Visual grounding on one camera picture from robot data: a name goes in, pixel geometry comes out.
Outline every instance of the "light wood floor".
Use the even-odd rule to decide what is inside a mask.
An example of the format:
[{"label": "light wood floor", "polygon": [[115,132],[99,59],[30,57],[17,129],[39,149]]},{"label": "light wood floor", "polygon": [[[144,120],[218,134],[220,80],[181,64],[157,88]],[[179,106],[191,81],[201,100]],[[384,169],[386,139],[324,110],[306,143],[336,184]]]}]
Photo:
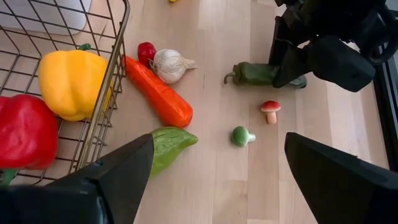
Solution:
[{"label": "light wood floor", "polygon": [[[281,11],[272,0],[130,2],[128,55],[136,57],[137,44],[150,41],[199,66],[173,86],[194,109],[187,130],[199,142],[148,183],[135,224],[316,223],[284,156],[288,131],[387,167],[372,85],[350,93],[311,74],[304,90],[222,84],[234,64],[268,61],[274,17]],[[120,0],[113,5],[116,12],[123,9]],[[108,150],[160,126],[130,83],[123,90]],[[277,125],[267,125],[259,111],[267,100],[282,105]],[[257,135],[244,149],[229,143],[229,132],[239,125]]]}]

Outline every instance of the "carrot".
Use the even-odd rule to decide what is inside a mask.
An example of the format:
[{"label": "carrot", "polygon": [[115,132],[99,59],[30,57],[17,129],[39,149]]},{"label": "carrot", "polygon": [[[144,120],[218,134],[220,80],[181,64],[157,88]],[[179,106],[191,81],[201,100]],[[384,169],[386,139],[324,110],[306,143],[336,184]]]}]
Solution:
[{"label": "carrot", "polygon": [[166,126],[184,128],[192,120],[192,107],[145,65],[125,56],[130,81],[145,96]]}]

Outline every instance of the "yellow bell pepper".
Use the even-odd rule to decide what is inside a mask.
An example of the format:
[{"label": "yellow bell pepper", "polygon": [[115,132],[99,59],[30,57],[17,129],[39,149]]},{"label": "yellow bell pepper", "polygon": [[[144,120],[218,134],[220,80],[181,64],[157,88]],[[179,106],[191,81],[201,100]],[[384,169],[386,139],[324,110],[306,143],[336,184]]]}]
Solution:
[{"label": "yellow bell pepper", "polygon": [[[47,54],[39,66],[43,100],[55,114],[67,121],[90,118],[106,66],[104,58],[84,50],[58,50]],[[109,89],[105,105],[110,98]]]}]

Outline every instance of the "garlic bulb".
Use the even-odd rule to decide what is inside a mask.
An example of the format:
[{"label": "garlic bulb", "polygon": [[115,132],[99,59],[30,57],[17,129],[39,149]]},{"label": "garlic bulb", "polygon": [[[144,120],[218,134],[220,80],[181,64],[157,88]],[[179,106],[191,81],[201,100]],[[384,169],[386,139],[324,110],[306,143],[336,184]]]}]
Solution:
[{"label": "garlic bulb", "polygon": [[187,69],[197,68],[195,61],[185,59],[178,51],[170,49],[156,52],[151,66],[156,75],[167,84],[179,81]]}]

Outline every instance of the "wire basket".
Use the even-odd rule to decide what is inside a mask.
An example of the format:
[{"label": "wire basket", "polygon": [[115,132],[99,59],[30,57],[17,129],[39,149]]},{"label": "wire basket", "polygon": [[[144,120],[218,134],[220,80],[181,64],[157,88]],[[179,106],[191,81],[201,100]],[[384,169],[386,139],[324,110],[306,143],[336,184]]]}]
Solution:
[{"label": "wire basket", "polygon": [[[47,170],[20,170],[13,184],[45,185],[100,157],[126,76],[121,60],[129,11],[128,0],[0,0],[0,96],[29,94],[41,98],[37,69],[49,52],[73,50],[88,43],[93,47],[91,52],[108,59],[91,119],[71,123],[57,118],[59,140],[54,165]],[[72,23],[76,18],[81,27]],[[109,87],[112,97],[104,111]]]}]

